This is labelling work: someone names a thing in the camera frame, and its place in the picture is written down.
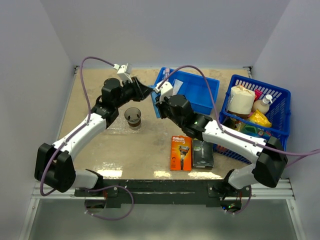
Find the white toothpaste tube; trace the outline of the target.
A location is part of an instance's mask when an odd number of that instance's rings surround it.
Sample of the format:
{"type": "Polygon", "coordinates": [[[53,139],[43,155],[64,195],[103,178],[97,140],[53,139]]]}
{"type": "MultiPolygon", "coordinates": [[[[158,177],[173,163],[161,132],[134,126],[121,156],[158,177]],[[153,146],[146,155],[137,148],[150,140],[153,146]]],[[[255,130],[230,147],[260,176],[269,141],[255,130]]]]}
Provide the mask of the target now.
{"type": "Polygon", "coordinates": [[[182,85],[183,85],[182,81],[180,81],[178,79],[175,79],[174,83],[173,83],[173,92],[172,92],[172,94],[173,95],[178,94],[178,92],[179,92],[180,88],[182,87],[182,85]]]}

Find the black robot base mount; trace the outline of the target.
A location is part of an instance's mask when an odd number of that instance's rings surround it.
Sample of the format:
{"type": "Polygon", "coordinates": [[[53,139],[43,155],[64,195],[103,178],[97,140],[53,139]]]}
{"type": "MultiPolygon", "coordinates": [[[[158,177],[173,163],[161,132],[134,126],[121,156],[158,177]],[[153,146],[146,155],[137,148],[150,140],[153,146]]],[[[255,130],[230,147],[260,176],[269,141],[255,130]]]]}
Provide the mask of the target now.
{"type": "Polygon", "coordinates": [[[221,179],[104,179],[93,190],[78,188],[76,197],[83,197],[85,203],[107,208],[120,208],[124,204],[136,205],[202,205],[209,208],[231,204],[235,200],[241,206],[240,198],[249,197],[251,186],[240,190],[227,187],[221,179]]]}

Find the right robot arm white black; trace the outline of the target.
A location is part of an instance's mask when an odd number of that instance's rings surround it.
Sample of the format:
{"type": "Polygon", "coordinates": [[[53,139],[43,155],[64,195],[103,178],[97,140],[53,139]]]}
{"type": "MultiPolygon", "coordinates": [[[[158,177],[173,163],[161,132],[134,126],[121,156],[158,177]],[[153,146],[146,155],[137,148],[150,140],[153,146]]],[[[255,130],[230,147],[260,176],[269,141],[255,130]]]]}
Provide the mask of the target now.
{"type": "Polygon", "coordinates": [[[215,190],[224,197],[235,196],[244,187],[259,183],[275,188],[288,163],[279,139],[252,137],[220,125],[207,115],[195,113],[184,95],[157,96],[155,107],[160,118],[175,123],[186,136],[220,145],[245,157],[250,164],[231,169],[215,190]]]}

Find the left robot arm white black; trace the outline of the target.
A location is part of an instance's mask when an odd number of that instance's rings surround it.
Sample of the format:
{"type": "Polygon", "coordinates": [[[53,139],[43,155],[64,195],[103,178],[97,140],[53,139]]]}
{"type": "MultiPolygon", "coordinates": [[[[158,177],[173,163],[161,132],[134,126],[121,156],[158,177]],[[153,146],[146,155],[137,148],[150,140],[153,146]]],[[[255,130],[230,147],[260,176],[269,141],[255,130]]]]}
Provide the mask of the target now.
{"type": "Polygon", "coordinates": [[[75,170],[75,158],[93,138],[112,125],[120,107],[130,101],[143,101],[152,91],[137,77],[125,83],[117,78],[105,80],[101,95],[85,119],[65,137],[38,148],[34,177],[40,186],[47,185],[61,193],[71,188],[86,189],[92,196],[99,196],[104,190],[102,176],[89,169],[75,170]]]}

